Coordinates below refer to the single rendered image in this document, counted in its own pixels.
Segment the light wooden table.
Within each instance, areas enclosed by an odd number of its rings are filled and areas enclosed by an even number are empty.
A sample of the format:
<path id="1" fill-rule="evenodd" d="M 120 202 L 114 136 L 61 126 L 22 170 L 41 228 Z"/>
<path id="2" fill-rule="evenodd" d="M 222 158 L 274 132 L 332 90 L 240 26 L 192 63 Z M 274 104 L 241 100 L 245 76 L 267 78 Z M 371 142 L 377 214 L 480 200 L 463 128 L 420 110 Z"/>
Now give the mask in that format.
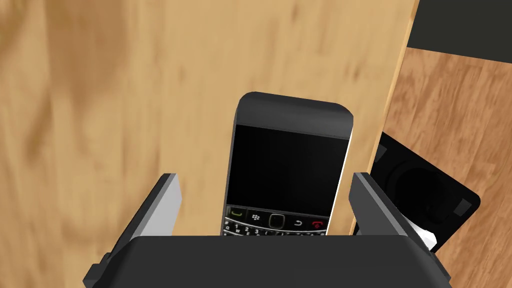
<path id="1" fill-rule="evenodd" d="M 0 288 L 84 288 L 163 173 L 178 235 L 220 229 L 257 91 L 354 117 L 328 232 L 349 232 L 419 0 L 0 0 Z"/>

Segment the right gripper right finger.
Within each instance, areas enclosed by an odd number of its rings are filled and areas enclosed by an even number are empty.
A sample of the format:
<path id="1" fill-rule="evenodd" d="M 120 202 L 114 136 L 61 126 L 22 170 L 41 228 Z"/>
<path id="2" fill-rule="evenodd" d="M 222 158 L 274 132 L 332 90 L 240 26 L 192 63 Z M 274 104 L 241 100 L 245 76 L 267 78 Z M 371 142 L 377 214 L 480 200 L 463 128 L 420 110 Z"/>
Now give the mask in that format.
<path id="1" fill-rule="evenodd" d="M 423 251 L 431 252 L 411 222 L 367 172 L 353 174 L 348 200 L 363 235 L 405 236 Z"/>

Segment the black rounded flat block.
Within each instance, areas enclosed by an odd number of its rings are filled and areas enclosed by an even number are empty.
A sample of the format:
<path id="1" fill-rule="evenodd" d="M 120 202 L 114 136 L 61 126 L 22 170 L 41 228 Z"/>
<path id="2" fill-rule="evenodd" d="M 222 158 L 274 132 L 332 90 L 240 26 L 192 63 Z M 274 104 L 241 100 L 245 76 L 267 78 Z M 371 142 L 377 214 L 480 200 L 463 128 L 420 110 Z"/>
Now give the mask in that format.
<path id="1" fill-rule="evenodd" d="M 438 251 L 481 205 L 481 198 L 385 132 L 370 176 L 398 210 L 435 235 Z"/>

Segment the black keypad phone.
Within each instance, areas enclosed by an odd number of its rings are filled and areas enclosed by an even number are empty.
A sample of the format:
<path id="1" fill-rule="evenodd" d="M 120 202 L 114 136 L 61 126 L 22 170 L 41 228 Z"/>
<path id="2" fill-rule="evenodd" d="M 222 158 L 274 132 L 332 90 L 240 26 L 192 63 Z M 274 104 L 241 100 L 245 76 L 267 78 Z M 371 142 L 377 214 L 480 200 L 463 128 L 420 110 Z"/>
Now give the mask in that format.
<path id="1" fill-rule="evenodd" d="M 326 101 L 252 91 L 238 102 L 222 236 L 324 236 L 354 117 Z"/>

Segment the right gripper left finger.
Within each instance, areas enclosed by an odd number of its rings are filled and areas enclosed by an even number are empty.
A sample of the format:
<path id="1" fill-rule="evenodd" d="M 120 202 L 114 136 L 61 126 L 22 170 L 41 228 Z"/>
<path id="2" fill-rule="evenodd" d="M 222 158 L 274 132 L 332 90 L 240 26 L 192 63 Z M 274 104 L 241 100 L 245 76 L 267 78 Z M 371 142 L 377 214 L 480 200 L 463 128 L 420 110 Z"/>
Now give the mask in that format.
<path id="1" fill-rule="evenodd" d="M 141 236 L 171 236 L 182 196 L 176 173 L 164 173 L 135 212 L 111 252 L 111 258 L 132 239 Z"/>

